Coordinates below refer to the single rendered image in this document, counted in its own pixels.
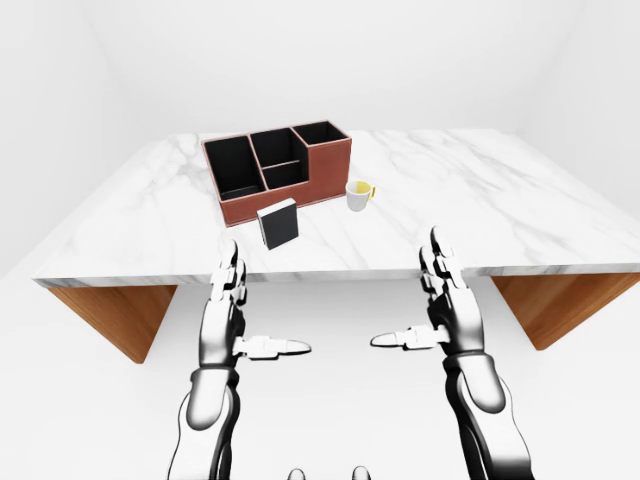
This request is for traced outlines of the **red-brown desk caddy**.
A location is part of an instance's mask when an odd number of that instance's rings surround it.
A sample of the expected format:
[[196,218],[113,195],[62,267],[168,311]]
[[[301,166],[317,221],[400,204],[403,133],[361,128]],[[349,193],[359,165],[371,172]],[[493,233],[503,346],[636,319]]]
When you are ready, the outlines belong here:
[[352,138],[329,121],[201,142],[226,226],[292,198],[299,206],[345,194]]

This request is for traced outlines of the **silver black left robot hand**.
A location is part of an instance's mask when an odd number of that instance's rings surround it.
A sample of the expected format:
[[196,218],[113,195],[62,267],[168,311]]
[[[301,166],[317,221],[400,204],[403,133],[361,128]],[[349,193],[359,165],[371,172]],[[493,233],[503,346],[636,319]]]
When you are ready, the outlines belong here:
[[199,365],[202,367],[233,367],[240,356],[251,360],[276,360],[283,355],[304,355],[311,351],[309,344],[299,340],[243,337],[246,276],[246,264],[239,258],[237,243],[226,241],[220,264],[211,274],[211,292],[202,317],[199,336]]

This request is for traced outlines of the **white marble table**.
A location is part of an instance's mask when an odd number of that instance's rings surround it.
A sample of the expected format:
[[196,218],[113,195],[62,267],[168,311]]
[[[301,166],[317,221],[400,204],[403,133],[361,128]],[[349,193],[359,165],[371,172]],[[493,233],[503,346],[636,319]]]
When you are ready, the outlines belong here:
[[226,226],[201,142],[173,135],[134,157],[35,275],[49,288],[204,284],[235,239],[254,281],[405,279],[433,226],[466,277],[640,273],[640,223],[520,139],[495,130],[354,132],[348,181],[376,187],[299,206],[269,250],[259,221]]

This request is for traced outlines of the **wooden table leg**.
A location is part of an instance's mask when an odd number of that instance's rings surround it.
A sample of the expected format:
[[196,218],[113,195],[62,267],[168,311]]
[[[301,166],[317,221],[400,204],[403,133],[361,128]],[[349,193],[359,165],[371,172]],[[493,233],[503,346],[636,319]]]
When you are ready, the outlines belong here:
[[49,291],[133,362],[142,364],[176,289],[176,285],[153,285]]
[[544,350],[640,282],[640,273],[494,276],[492,280],[531,343]]

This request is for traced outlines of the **black book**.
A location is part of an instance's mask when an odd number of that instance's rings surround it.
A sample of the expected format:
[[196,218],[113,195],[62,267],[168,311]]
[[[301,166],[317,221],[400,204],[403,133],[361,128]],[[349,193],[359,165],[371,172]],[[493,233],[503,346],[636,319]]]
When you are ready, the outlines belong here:
[[260,209],[256,214],[263,242],[269,250],[298,237],[297,204],[293,198]]

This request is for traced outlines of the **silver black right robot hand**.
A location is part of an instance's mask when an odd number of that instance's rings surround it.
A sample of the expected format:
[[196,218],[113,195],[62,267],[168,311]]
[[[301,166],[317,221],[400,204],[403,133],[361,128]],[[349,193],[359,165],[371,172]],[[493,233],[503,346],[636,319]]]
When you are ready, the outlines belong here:
[[484,350],[484,330],[477,300],[462,275],[462,267],[443,230],[435,226],[430,244],[419,251],[420,282],[428,295],[429,322],[404,331],[373,337],[373,347],[405,350],[441,345],[447,355]]

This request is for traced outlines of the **white mug yellow inside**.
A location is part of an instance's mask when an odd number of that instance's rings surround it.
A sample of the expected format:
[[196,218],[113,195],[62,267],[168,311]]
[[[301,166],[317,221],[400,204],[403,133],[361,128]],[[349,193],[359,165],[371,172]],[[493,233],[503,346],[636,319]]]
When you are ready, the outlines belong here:
[[363,180],[351,180],[345,186],[347,205],[354,212],[362,211],[376,192],[376,187]]

